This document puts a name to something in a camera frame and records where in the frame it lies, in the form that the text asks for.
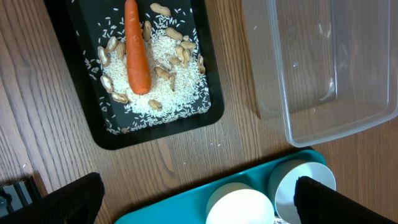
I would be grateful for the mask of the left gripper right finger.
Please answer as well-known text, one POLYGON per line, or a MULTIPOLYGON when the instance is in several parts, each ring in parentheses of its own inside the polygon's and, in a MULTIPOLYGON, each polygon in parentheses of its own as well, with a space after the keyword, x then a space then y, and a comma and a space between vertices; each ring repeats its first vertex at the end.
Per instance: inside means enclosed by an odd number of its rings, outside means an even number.
POLYGON ((302 224, 397 224, 307 176, 296 181, 294 205, 302 224))

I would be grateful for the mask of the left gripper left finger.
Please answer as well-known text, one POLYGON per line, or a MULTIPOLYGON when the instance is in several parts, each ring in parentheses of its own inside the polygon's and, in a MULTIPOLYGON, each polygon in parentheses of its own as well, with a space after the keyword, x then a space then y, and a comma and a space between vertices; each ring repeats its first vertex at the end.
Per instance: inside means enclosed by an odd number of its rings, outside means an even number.
POLYGON ((94 223, 104 195, 101 176, 92 172, 1 218, 1 223, 94 223))

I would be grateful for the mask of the grey bowl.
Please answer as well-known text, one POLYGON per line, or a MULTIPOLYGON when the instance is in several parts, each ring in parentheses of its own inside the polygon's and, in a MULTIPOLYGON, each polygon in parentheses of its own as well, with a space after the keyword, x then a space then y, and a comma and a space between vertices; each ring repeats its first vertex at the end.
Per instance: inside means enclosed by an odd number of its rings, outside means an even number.
POLYGON ((277 165, 269 177, 268 194, 277 215, 287 223, 301 223, 294 195, 296 181, 303 176, 336 190, 335 176, 326 165, 303 159, 292 159, 277 165))

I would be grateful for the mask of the white bowl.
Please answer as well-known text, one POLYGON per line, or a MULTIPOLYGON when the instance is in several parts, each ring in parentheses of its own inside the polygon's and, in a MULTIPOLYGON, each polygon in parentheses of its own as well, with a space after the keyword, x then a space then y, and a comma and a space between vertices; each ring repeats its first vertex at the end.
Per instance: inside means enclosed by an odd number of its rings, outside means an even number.
POLYGON ((206 205, 206 224, 273 224, 269 198, 252 187, 233 182, 216 189, 206 205))

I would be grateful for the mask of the orange carrot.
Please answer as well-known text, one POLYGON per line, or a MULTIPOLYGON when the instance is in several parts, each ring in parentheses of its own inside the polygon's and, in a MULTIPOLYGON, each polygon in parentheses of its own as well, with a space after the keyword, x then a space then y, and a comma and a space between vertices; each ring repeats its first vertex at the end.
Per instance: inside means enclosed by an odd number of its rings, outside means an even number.
POLYGON ((128 82, 135 94, 145 95, 150 92, 152 78, 135 0, 126 0, 124 15, 128 82))

